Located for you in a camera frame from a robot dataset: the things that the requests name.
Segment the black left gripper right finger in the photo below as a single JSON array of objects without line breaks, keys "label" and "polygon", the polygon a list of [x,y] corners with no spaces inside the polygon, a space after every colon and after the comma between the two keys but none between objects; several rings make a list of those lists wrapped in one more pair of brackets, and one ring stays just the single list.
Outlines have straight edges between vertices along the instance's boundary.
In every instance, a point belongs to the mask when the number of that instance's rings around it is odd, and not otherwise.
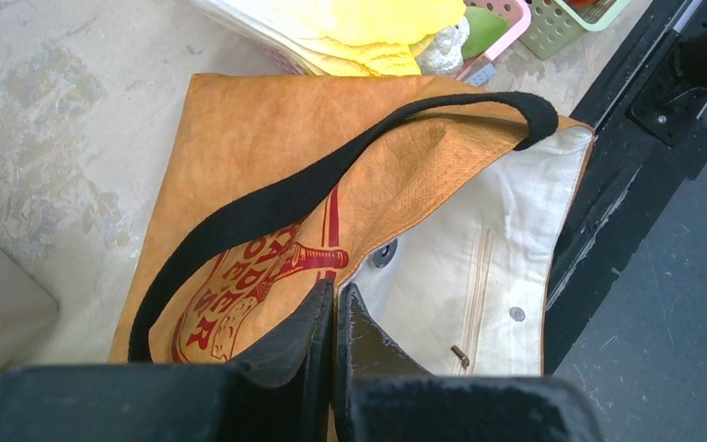
[{"label": "black left gripper right finger", "polygon": [[438,377],[371,318],[356,285],[339,295],[333,411],[341,441],[600,441],[570,383]]}]

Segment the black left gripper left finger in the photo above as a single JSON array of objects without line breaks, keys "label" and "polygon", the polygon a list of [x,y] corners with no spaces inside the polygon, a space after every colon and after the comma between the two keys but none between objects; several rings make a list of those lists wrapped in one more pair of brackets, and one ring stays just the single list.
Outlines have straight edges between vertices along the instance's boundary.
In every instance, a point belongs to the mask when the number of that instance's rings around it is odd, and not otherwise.
[{"label": "black left gripper left finger", "polygon": [[333,284],[226,363],[35,366],[0,377],[0,441],[322,441]]}]

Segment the brown paper tote bag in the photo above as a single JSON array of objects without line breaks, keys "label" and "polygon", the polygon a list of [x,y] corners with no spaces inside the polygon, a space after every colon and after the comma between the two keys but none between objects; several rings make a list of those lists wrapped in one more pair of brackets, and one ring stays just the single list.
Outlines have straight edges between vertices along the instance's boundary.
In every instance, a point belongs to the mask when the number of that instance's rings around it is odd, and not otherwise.
[{"label": "brown paper tote bag", "polygon": [[545,99],[444,77],[198,74],[110,348],[216,364],[356,285],[438,377],[544,376],[554,252],[594,143]]}]

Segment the toy napa cabbage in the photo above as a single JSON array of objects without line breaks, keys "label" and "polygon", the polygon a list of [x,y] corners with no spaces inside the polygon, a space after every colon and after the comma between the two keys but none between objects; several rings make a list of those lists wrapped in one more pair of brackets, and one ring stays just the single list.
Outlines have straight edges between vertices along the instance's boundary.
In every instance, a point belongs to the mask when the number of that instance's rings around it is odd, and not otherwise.
[{"label": "toy napa cabbage", "polygon": [[196,1],[215,22],[328,76],[417,76],[435,35],[466,6],[428,1]]}]

